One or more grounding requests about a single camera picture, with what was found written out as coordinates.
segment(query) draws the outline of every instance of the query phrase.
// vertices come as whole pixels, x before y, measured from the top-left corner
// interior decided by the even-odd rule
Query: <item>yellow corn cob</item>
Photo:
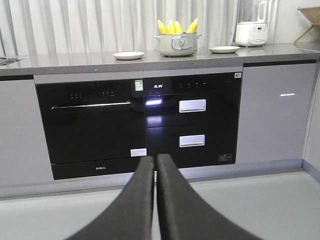
[[[165,25],[162,21],[160,21],[160,20],[158,20],[158,27],[159,27],[159,30],[160,30],[160,33],[161,33],[161,34],[169,34],[168,28],[167,28],[166,25]]]
[[[168,30],[169,30],[169,34],[175,34],[176,33],[175,24],[174,24],[174,22],[172,20],[169,21]]]
[[[198,28],[198,18],[196,18],[189,26],[188,30],[186,31],[187,34],[195,33]]]
[[[182,26],[178,21],[174,22],[174,28],[175,28],[175,33],[176,34],[183,34],[184,32],[182,31]]]

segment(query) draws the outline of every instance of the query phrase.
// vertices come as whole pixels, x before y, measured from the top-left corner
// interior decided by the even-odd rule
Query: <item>gray floor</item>
[[[320,183],[305,171],[191,185],[216,210],[262,239],[320,239]]]
[[[304,171],[191,185],[216,210],[265,240],[319,239],[320,183]],[[62,240],[93,220],[120,191],[2,200],[0,239]],[[155,221],[154,240],[160,239],[157,227]]]

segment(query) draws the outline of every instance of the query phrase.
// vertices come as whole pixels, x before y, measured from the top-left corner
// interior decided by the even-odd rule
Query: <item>blender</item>
[[[235,30],[235,43],[261,46],[268,40],[268,1],[240,0]]]

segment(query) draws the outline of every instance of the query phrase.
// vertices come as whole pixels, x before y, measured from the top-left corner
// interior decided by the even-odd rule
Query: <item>kitchen cabinet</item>
[[[0,81],[0,186],[53,180],[33,79]]]
[[[244,66],[236,164],[301,159],[317,64]]]

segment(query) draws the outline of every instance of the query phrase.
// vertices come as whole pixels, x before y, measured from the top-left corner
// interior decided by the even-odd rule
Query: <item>white plate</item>
[[[214,54],[231,54],[238,51],[239,48],[238,46],[214,46],[209,47],[209,50]]]
[[[142,58],[145,55],[145,53],[141,51],[124,51],[117,52],[112,55],[119,60],[134,60]]]

